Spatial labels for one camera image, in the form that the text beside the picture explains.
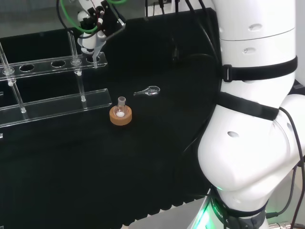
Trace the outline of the black and white five-finger hand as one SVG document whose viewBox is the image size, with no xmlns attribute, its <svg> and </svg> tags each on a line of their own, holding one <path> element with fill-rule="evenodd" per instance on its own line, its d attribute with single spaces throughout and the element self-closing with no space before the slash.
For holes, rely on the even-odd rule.
<svg viewBox="0 0 305 229">
<path fill-rule="evenodd" d="M 78 38 L 81 52 L 87 56 L 97 55 L 106 41 L 125 28 L 125 19 L 116 15 L 117 10 L 106 0 L 80 0 L 82 11 L 78 22 L 82 35 Z"/>
</svg>

